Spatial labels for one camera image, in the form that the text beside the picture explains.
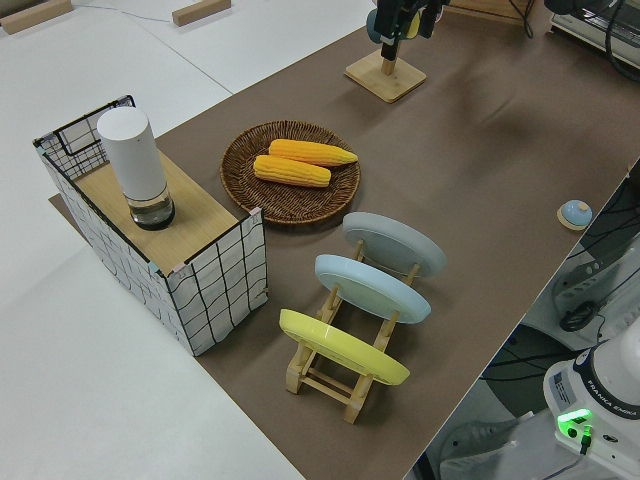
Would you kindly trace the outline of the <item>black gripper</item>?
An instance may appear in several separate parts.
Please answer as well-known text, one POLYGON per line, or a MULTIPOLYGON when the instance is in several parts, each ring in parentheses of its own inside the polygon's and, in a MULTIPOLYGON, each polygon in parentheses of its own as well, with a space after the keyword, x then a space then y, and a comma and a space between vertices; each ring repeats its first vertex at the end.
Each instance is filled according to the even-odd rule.
POLYGON ((375 4, 374 42, 382 43, 381 56, 384 59, 395 60, 399 47, 396 41, 416 36, 430 38, 448 2, 402 0, 376 1, 375 4))

